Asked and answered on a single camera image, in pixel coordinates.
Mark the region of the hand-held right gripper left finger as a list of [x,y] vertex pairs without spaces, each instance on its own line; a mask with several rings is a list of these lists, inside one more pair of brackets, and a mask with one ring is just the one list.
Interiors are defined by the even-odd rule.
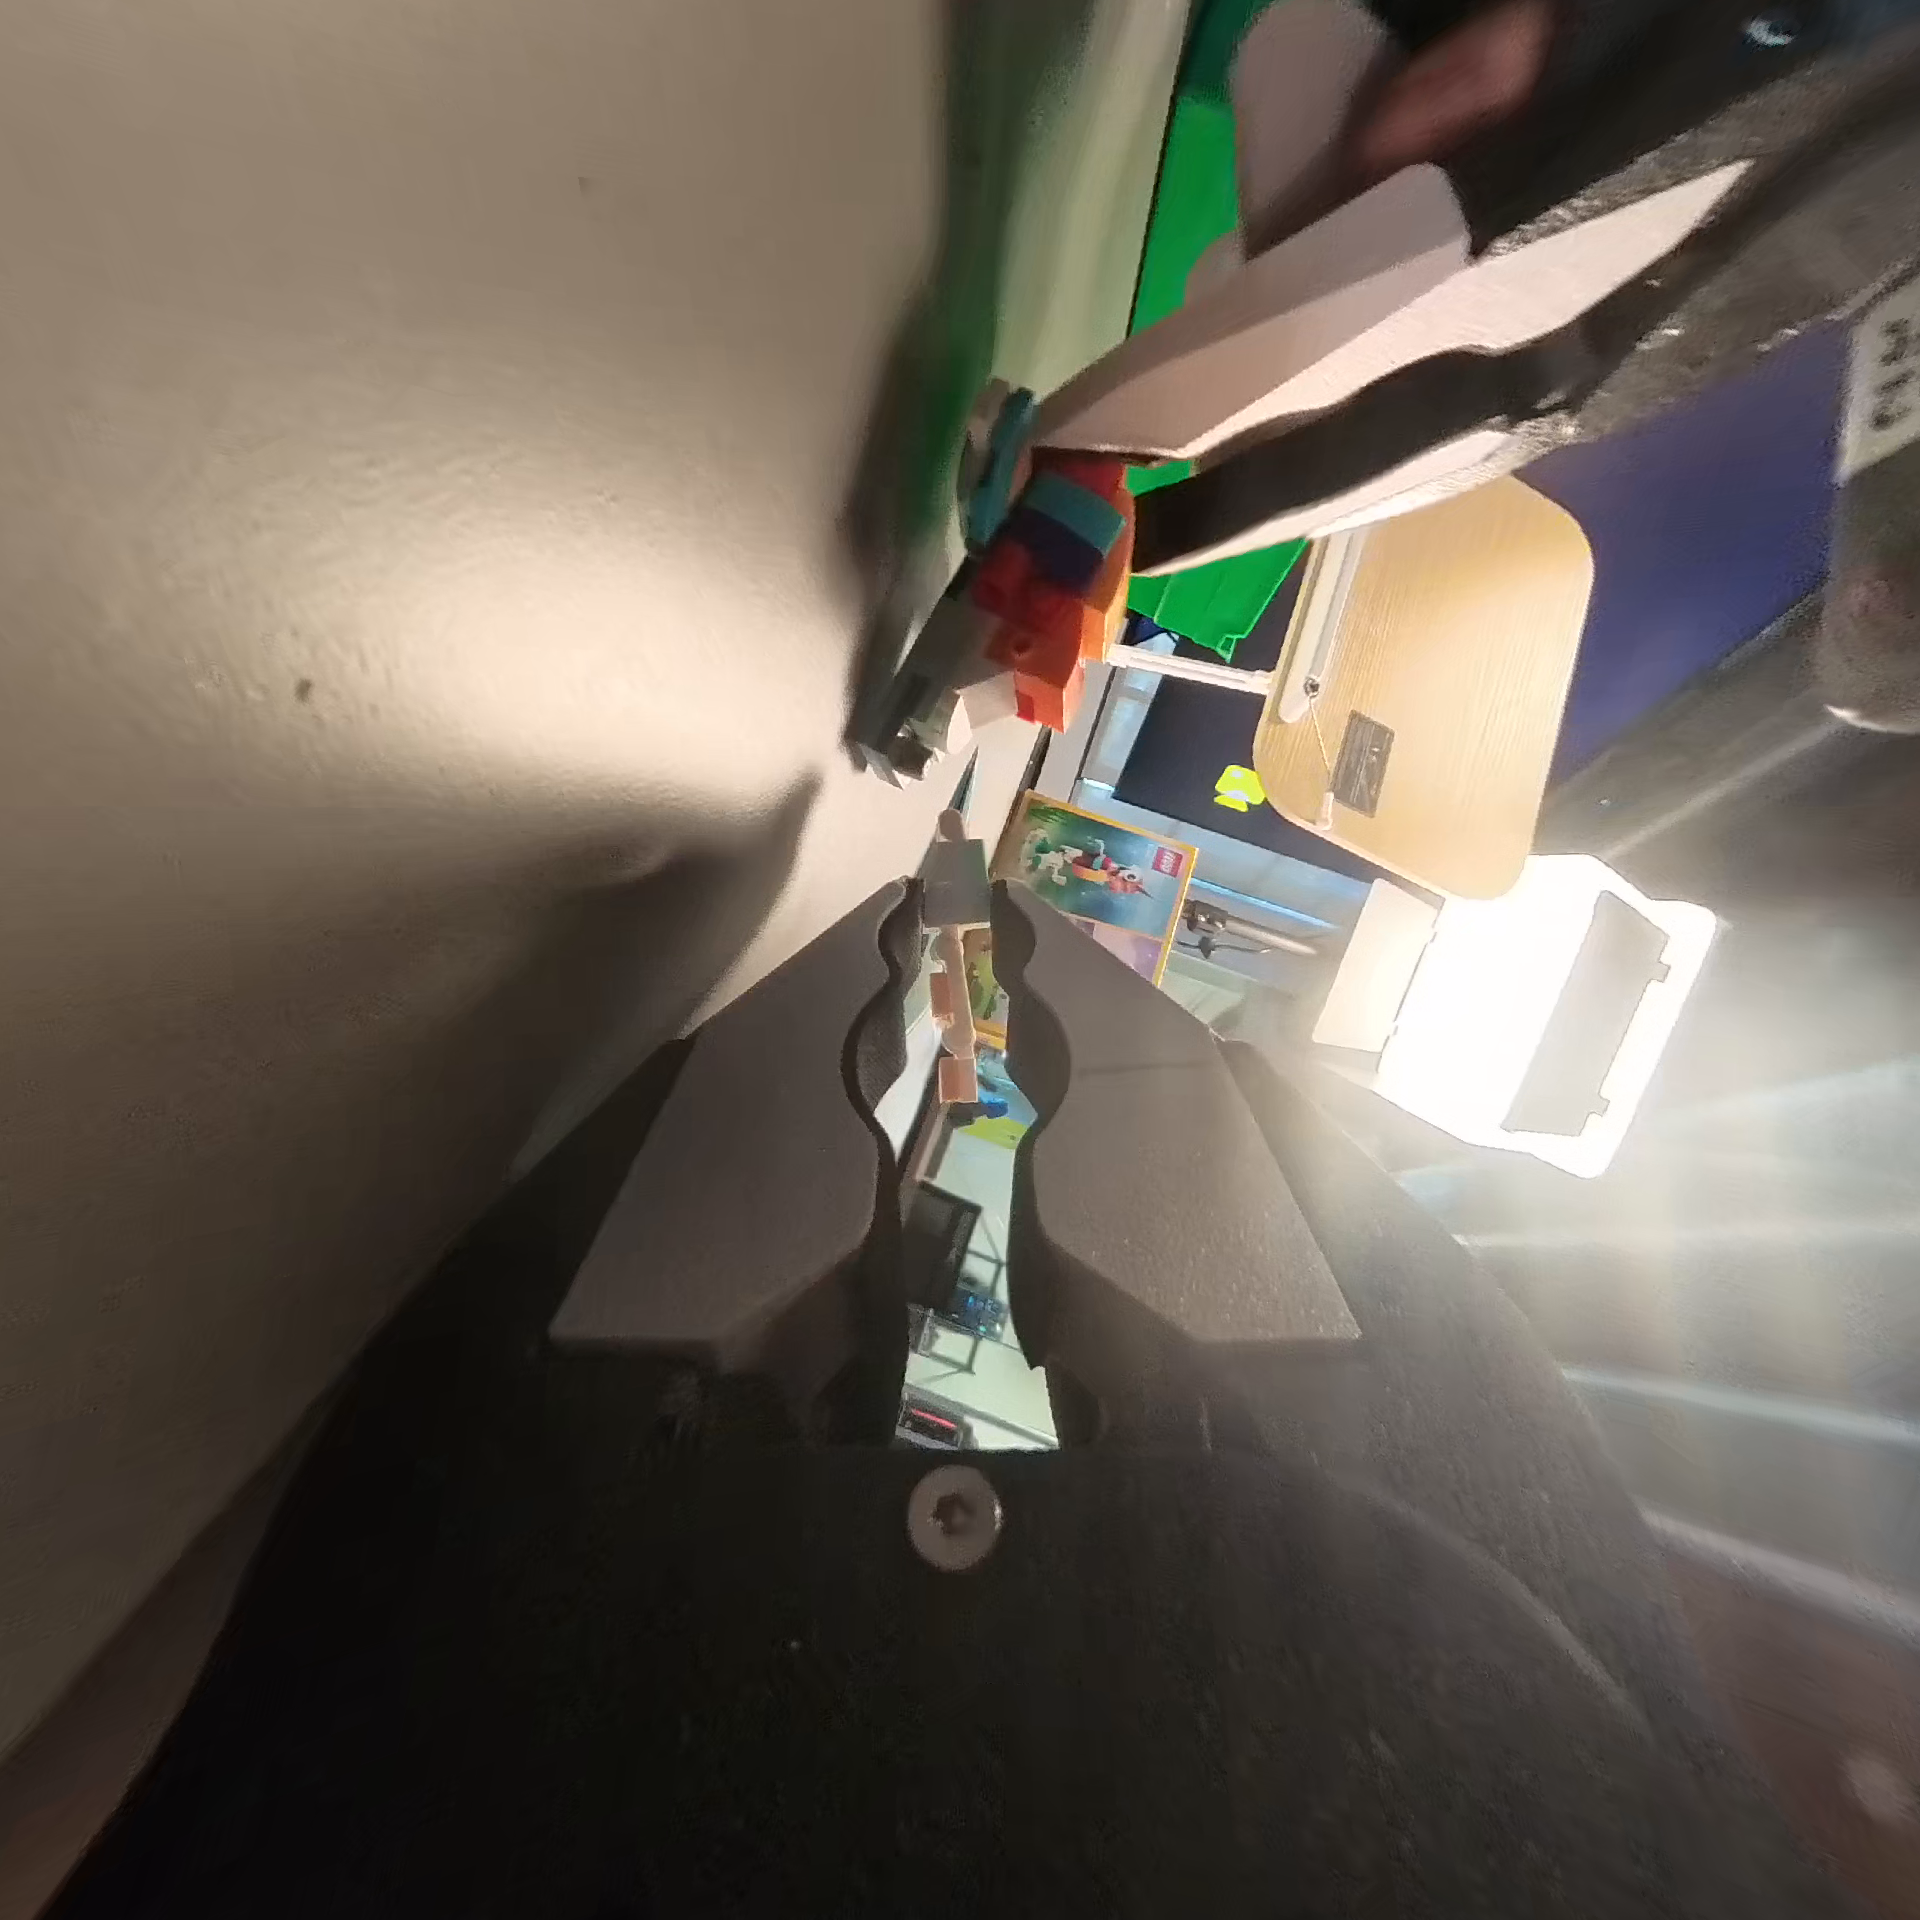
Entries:
[[550,1321],[556,1346],[754,1354],[857,1252],[882,1150],[847,1057],[905,900],[905,877],[886,879],[692,1036]]

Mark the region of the yellow lego box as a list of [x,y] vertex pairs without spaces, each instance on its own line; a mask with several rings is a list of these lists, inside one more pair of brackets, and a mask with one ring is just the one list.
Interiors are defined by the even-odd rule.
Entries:
[[1158,987],[1196,866],[1187,842],[1030,787],[1009,811],[990,872],[1028,887]]

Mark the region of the wooden board with label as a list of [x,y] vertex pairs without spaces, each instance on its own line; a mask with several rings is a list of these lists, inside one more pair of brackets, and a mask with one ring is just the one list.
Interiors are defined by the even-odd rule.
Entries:
[[1577,522],[1514,476],[1313,540],[1254,733],[1267,807],[1432,895],[1508,894],[1591,583]]

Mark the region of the cream orange lego piece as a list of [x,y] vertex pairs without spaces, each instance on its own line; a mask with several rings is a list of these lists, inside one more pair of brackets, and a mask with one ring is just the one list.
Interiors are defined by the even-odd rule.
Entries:
[[938,1101],[972,1118],[999,1112],[982,1061],[1003,1046],[1005,995],[995,973],[990,858],[963,813],[938,813],[919,867],[927,1017]]

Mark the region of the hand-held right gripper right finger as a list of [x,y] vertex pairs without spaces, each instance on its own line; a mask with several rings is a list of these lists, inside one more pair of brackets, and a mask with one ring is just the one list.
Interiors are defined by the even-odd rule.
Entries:
[[1005,1245],[1025,1359],[1145,1374],[1358,1341],[1214,1032],[1015,879],[990,929],[1033,1112]]

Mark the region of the rectangular ceiling light panel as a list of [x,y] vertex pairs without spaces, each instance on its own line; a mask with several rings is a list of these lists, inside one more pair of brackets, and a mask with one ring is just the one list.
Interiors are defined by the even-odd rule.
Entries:
[[1311,1047],[1453,1142],[1591,1182],[1616,1159],[1719,936],[1588,854],[1535,854],[1497,897],[1377,877]]

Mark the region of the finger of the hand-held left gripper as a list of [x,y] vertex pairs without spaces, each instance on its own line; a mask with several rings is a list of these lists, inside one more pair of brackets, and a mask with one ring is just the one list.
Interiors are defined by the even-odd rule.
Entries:
[[1469,256],[1434,164],[1248,260],[1038,405],[1033,441],[1131,467],[1305,433],[1354,478],[1467,431],[1561,438],[1671,309],[1751,164],[1729,159],[1570,225]]
[[1347,533],[1474,492],[1520,466],[1512,431],[1457,433],[1359,478],[1338,463],[1310,463],[1305,439],[1242,445],[1147,492],[1147,578]]

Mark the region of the colourful lego build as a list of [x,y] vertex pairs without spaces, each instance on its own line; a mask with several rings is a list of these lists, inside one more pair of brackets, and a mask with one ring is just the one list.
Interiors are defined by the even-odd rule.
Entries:
[[1128,615],[1138,502],[1106,449],[1036,441],[1039,401],[992,377],[956,476],[963,556],[877,697],[851,756],[890,786],[919,781],[979,731],[1018,718],[1065,733]]

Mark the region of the person's left hand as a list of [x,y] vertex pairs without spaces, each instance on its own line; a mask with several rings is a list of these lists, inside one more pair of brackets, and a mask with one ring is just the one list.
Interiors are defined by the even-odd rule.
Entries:
[[1556,4],[1486,4],[1386,81],[1355,131],[1355,153],[1391,171],[1497,127],[1534,94],[1554,40]]

